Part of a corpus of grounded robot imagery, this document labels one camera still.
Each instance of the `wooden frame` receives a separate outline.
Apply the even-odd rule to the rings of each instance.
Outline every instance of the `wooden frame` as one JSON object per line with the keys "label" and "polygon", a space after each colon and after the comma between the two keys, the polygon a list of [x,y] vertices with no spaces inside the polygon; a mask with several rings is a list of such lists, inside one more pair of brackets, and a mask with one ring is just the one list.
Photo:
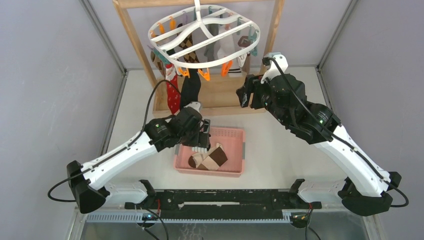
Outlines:
{"label": "wooden frame", "polygon": [[[200,0],[201,4],[221,4],[221,3],[236,3],[236,2],[258,2],[267,0]],[[277,36],[277,29],[280,23],[280,18],[283,12],[285,0],[275,0],[274,8],[272,11],[271,22],[269,24],[268,36],[264,55],[272,52],[274,42]],[[179,6],[179,5],[193,5],[193,0],[113,0],[113,5],[122,21],[123,27],[128,34],[129,40],[134,47],[135,53],[144,68],[150,84],[154,87],[158,80],[153,73],[149,59],[146,56],[139,36],[137,35],[136,28],[130,18],[127,9],[133,8],[149,8],[149,7],[165,7],[165,6]],[[178,87],[183,85],[183,78],[178,79]],[[199,94],[199,101],[203,105],[201,110],[204,116],[217,116],[217,115],[234,115],[234,114],[250,114],[262,113],[263,111],[254,110],[249,107],[241,108],[239,99],[236,96],[236,89],[241,87],[245,81],[245,77],[222,77],[220,74],[211,74],[210,81],[201,80],[201,90]],[[171,112],[167,105],[167,93],[165,85],[158,87],[154,99],[153,115],[156,118],[169,116]]]}

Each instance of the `white wall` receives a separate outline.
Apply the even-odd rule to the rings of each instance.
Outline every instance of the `white wall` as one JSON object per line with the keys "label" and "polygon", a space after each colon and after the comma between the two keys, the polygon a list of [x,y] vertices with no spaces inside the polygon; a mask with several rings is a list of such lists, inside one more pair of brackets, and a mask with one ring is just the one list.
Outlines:
{"label": "white wall", "polygon": [[[380,215],[389,240],[423,239],[424,2],[360,1],[324,65],[336,112],[410,204]],[[389,192],[394,204],[404,202]]]}
{"label": "white wall", "polygon": [[[91,0],[91,2],[125,67],[141,68],[140,61],[112,1]],[[291,66],[317,65],[349,2],[350,0],[286,0],[273,50],[282,52]],[[147,48],[148,30],[156,21],[192,5],[137,8],[129,9],[128,12],[141,43]],[[259,25],[262,40],[258,45],[258,56],[251,62],[253,66],[259,66],[265,48],[274,1],[221,5],[246,16]],[[202,39],[201,35],[193,35],[193,37],[195,43]],[[197,50],[196,53],[203,57],[202,49]]]}
{"label": "white wall", "polygon": [[1,239],[64,239],[75,204],[47,191],[99,154],[121,73],[77,0],[4,1],[0,23]]}

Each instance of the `sock drying rack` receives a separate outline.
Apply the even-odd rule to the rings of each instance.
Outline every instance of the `sock drying rack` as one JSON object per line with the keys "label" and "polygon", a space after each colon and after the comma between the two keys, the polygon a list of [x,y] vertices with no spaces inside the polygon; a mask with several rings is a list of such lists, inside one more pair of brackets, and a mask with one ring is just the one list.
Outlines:
{"label": "sock drying rack", "polygon": [[[210,74],[210,67],[219,66],[225,63],[228,63],[231,60],[236,59],[237,57],[252,51],[256,50],[256,46],[260,40],[260,30],[258,25],[251,21],[250,19],[219,5],[212,4],[221,4],[221,3],[235,3],[235,2],[258,2],[258,0],[113,0],[115,9],[122,21],[123,27],[125,28],[126,33],[134,47],[134,50],[140,60],[144,71],[147,75],[147,78],[150,81],[152,86],[155,86],[158,82],[158,79],[155,77],[151,64],[145,54],[144,48],[141,44],[140,38],[136,32],[133,21],[128,13],[128,9],[135,8],[149,8],[149,7],[166,7],[166,6],[180,6],[180,5],[193,5],[181,11],[178,11],[174,14],[163,17],[157,21],[146,34],[148,34],[148,39],[150,44],[154,48],[155,53],[160,53],[162,56],[169,62],[173,63],[177,68],[191,68],[191,69],[207,69],[206,71],[199,71],[199,74],[204,78],[210,78],[210,81],[205,81],[202,79],[202,87],[200,89],[199,101],[202,102],[203,109],[201,111],[203,116],[217,116],[217,115],[234,115],[234,114],[250,114],[250,113],[260,113],[260,110],[250,109],[248,107],[241,108],[239,104],[238,97],[236,95],[236,89],[241,87],[245,81],[245,77],[223,77],[221,74]],[[275,0],[274,8],[272,11],[271,22],[269,24],[268,35],[266,39],[264,55],[272,52],[274,41],[277,35],[278,25],[280,23],[280,18],[282,15],[284,6],[284,0]],[[211,9],[214,10],[209,15],[201,16],[201,10]],[[218,16],[223,13],[228,13],[229,16],[225,18],[218,18]],[[195,15],[195,21],[183,25],[181,27],[175,27],[175,18],[184,15],[184,14],[193,14]],[[206,25],[208,24],[231,24],[237,22],[237,26],[231,28],[230,30],[218,34],[216,36],[211,35],[208,31]],[[164,32],[163,25],[170,24],[170,31]],[[202,32],[206,35],[207,39],[197,43],[189,48],[181,50],[172,55],[166,53],[167,50],[173,49],[178,46],[189,34],[191,34],[196,29],[201,29]],[[196,51],[210,43],[216,42],[226,36],[232,35],[240,30],[250,28],[254,29],[257,34],[257,38],[252,41],[250,46],[245,47],[239,51],[234,52],[231,55],[228,55],[224,58],[220,58],[214,61],[201,62],[201,63],[188,63],[179,61],[179,57],[184,56],[185,54]],[[174,39],[170,41],[163,41],[169,37],[177,35]],[[260,72],[263,73],[265,68],[262,66]],[[183,78],[178,79],[178,86],[183,85]],[[167,93],[165,85],[160,87],[156,92],[154,105],[153,105],[153,115],[157,118],[165,117],[170,114],[167,106]]]}

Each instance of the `white plastic hanger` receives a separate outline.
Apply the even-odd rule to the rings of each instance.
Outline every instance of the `white plastic hanger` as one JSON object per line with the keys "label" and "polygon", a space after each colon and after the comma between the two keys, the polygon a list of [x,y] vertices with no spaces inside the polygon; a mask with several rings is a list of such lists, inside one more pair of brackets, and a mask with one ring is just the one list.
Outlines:
{"label": "white plastic hanger", "polygon": [[[215,12],[213,12],[212,14],[206,15],[204,17],[201,16],[201,10],[203,9],[212,9],[215,10]],[[166,22],[170,21],[171,19],[176,19],[177,17],[183,15],[183,14],[190,14],[191,12],[195,12],[196,15],[196,21],[193,21],[191,23],[188,23],[186,25],[183,25],[181,27],[178,27],[174,30],[165,32],[164,34],[161,34],[159,36],[152,36],[152,33],[155,31],[155,29],[158,28],[159,25],[164,25]],[[225,17],[225,18],[220,18],[219,16],[222,15],[223,13],[229,13],[230,16],[229,17]],[[231,24],[234,22],[241,22],[240,25],[231,28],[221,34],[218,34],[216,36],[213,36],[209,31],[208,28],[206,27],[206,25],[208,24]],[[180,43],[182,43],[186,37],[191,34],[194,30],[200,28],[202,30],[202,32],[206,35],[207,39],[194,44],[191,47],[188,47],[182,51],[179,51],[175,54],[172,55],[168,55],[167,51],[171,50],[175,47],[177,47],[178,45],[180,45]],[[183,62],[183,61],[179,61],[179,57],[182,57],[186,54],[189,54],[193,51],[196,51],[200,48],[203,48],[204,46],[216,42],[222,38],[225,38],[229,35],[232,34],[236,34],[238,31],[245,29],[245,28],[254,28],[256,30],[257,33],[257,38],[254,42],[252,42],[250,44],[250,46],[240,49],[226,57],[223,57],[221,59],[217,59],[214,61],[209,61],[209,62],[200,62],[200,63],[190,63],[190,62]],[[188,69],[204,69],[204,68],[211,68],[214,66],[218,66],[218,65],[222,65],[224,63],[229,62],[230,60],[233,60],[239,56],[242,56],[243,54],[246,54],[248,52],[250,52],[254,47],[256,47],[256,45],[258,45],[259,40],[260,40],[260,29],[259,26],[254,23],[253,21],[251,21],[250,19],[228,9],[225,8],[223,6],[219,6],[219,5],[200,5],[200,0],[194,0],[194,6],[192,7],[188,7],[186,9],[183,9],[181,11],[178,11],[174,14],[171,14],[169,16],[166,16],[164,18],[162,18],[161,20],[155,22],[153,24],[153,26],[151,26],[151,28],[148,31],[148,39],[150,40],[150,43],[152,44],[152,46],[157,49],[157,51],[159,53],[161,53],[168,61],[170,61],[172,64],[178,66],[178,67],[183,67],[183,68],[188,68]],[[176,36],[173,40],[164,43],[162,45],[160,45],[160,41],[170,38],[172,36]]]}

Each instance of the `plastic basket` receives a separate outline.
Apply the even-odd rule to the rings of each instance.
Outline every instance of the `plastic basket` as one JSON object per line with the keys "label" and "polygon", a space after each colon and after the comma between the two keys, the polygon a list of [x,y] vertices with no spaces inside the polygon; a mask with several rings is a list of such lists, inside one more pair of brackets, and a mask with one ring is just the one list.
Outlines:
{"label": "plastic basket", "polygon": [[191,147],[179,145],[175,149],[173,167],[182,174],[209,175],[238,178],[245,170],[245,130],[211,127],[210,144],[222,144],[228,160],[216,171],[198,170],[189,166],[189,158],[195,152]]}

